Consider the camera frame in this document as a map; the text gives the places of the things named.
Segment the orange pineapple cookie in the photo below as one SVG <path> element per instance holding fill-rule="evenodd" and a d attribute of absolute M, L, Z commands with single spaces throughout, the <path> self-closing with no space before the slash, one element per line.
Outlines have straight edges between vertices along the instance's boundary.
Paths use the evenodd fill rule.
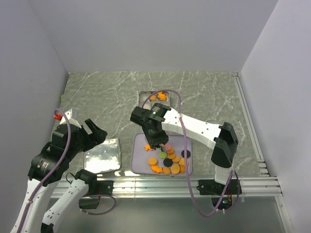
<path fill-rule="evenodd" d="M 158 92 L 157 93 L 157 98 L 159 100 L 162 100 L 162 101 L 166 101 L 167 100 L 167 97 L 166 97 L 166 95 L 163 92 Z"/>

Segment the metal tongs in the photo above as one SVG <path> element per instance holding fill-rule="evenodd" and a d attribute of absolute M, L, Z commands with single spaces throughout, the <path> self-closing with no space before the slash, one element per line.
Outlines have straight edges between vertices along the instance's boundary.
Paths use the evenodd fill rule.
<path fill-rule="evenodd" d="M 165 144 L 159 144 L 156 146 L 157 149 L 159 149 L 161 152 L 166 152 L 166 145 Z"/>

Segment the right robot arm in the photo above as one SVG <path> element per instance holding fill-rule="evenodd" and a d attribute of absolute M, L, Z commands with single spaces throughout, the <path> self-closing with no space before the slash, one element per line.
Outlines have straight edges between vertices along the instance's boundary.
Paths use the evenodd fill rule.
<path fill-rule="evenodd" d="M 130 119 L 142 127 L 152 149 L 168 143 L 167 131 L 185 135 L 212 149 L 215 176 L 206 194 L 219 196 L 231 188 L 228 177 L 239 141 L 230 123 L 219 125 L 203 122 L 161 103 L 154 104 L 151 109 L 136 107 Z"/>

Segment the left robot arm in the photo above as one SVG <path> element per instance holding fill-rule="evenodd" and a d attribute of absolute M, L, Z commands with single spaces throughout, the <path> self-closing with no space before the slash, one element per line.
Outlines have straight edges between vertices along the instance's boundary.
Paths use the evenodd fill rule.
<path fill-rule="evenodd" d="M 84 196 L 111 197 L 103 191 L 97 175 L 85 169 L 78 171 L 68 189 L 52 206 L 50 198 L 73 158 L 100 145 L 107 132 L 100 129 L 91 119 L 85 120 L 91 130 L 87 133 L 77 120 L 64 117 L 52 133 L 52 139 L 31 161 L 28 172 L 26 195 L 12 228 L 13 233 L 54 233 L 63 217 Z"/>

